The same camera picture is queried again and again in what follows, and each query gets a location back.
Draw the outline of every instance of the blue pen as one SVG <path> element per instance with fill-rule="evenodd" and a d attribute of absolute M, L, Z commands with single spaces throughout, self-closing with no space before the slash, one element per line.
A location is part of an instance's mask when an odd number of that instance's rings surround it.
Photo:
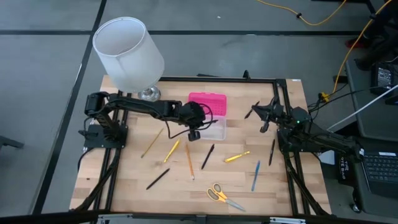
<path fill-rule="evenodd" d="M 253 180 L 253 185 L 251 186 L 251 191 L 254 191 L 254 186 L 256 185 L 256 180 L 257 180 L 257 175 L 259 174 L 259 169 L 260 169 L 260 161 L 257 162 L 256 173 L 254 174 L 254 180 Z"/>

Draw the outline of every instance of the white sticker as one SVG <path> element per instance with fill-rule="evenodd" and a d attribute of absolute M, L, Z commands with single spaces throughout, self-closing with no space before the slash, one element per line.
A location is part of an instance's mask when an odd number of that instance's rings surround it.
<path fill-rule="evenodd" d="M 379 152 L 380 156 L 397 156 L 393 152 Z"/>

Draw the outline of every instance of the keyboard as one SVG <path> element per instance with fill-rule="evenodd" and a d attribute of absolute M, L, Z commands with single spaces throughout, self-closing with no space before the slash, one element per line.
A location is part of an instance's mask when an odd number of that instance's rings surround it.
<path fill-rule="evenodd" d="M 398 198 L 398 156 L 393 152 L 365 152 L 363 168 L 369 190 L 388 198 Z"/>

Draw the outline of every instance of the scissors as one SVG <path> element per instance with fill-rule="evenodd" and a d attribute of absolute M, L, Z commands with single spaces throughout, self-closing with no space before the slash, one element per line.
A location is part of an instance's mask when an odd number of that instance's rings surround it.
<path fill-rule="evenodd" d="M 231 201 L 230 199 L 228 199 L 227 196 L 225 196 L 223 190 L 221 189 L 221 186 L 218 183 L 213 184 L 213 187 L 207 189 L 206 193 L 209 196 L 209 198 L 211 198 L 215 202 L 218 201 L 224 202 L 227 203 L 228 205 L 234 206 L 235 208 L 245 212 L 245 209 L 242 206 Z"/>

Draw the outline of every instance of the pink lid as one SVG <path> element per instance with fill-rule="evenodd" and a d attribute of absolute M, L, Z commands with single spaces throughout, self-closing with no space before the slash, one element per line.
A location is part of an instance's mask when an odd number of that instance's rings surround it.
<path fill-rule="evenodd" d="M 225 116 L 226 115 L 226 95 L 216 93 L 190 93 L 188 101 L 203 103 L 210 107 L 213 115 Z M 205 113 L 209 113 L 206 107 L 203 107 Z"/>

